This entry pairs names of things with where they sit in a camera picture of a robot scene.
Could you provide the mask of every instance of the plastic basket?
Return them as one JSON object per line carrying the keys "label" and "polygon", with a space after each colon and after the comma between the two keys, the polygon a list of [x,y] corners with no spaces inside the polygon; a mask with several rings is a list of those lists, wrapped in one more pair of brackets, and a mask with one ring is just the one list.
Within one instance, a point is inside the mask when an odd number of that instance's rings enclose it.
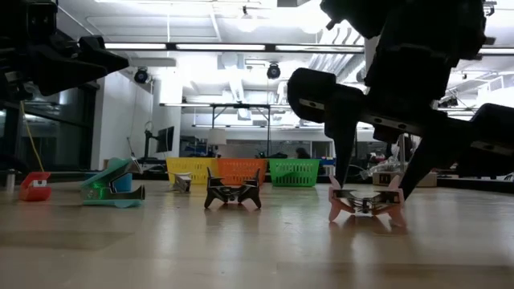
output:
{"label": "plastic basket", "polygon": [[312,187],[316,184],[320,160],[270,159],[274,186]]}
{"label": "plastic basket", "polygon": [[259,182],[264,183],[266,174],[266,160],[264,159],[218,159],[219,176],[223,178],[224,185],[242,185],[250,180],[260,169]]}
{"label": "plastic basket", "polygon": [[206,157],[168,157],[166,158],[169,181],[175,182],[174,173],[191,173],[191,184],[207,184],[207,168],[214,174],[218,173],[218,162]]}

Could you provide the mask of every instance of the monitor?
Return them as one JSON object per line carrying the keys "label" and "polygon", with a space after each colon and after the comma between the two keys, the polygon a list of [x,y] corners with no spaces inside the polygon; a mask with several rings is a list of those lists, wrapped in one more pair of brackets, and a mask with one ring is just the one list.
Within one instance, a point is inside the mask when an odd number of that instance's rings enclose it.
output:
{"label": "monitor", "polygon": [[161,129],[157,134],[157,153],[169,152],[173,149],[173,133],[175,127]]}

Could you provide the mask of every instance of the white wall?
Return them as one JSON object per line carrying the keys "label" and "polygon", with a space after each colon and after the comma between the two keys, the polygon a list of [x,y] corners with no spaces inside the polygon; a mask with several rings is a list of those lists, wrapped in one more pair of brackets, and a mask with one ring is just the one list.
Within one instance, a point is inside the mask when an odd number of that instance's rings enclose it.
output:
{"label": "white wall", "polygon": [[130,142],[136,157],[145,152],[145,123],[152,119],[153,96],[119,72],[98,81],[92,169],[102,169],[105,159],[130,157]]}

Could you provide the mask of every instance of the orange basket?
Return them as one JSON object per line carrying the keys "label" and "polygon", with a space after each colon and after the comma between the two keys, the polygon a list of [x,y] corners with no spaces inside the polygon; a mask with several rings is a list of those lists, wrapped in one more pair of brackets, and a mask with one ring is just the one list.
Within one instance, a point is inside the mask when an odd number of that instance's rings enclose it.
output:
{"label": "orange basket", "polygon": [[266,174],[266,160],[264,159],[218,159],[218,172],[224,185],[242,185],[245,180],[255,176],[260,169],[259,183],[264,183]]}

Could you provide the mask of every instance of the security camera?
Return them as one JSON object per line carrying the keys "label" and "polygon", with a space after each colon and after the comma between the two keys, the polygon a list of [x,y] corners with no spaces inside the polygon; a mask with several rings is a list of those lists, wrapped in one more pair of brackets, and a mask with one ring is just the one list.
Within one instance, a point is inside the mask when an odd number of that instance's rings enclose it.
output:
{"label": "security camera", "polygon": [[139,67],[137,68],[137,72],[134,75],[134,81],[140,84],[147,84],[152,80],[152,76],[148,74],[147,67]]}
{"label": "security camera", "polygon": [[278,63],[270,64],[270,67],[267,69],[267,77],[268,79],[278,79],[280,77],[280,68]]}

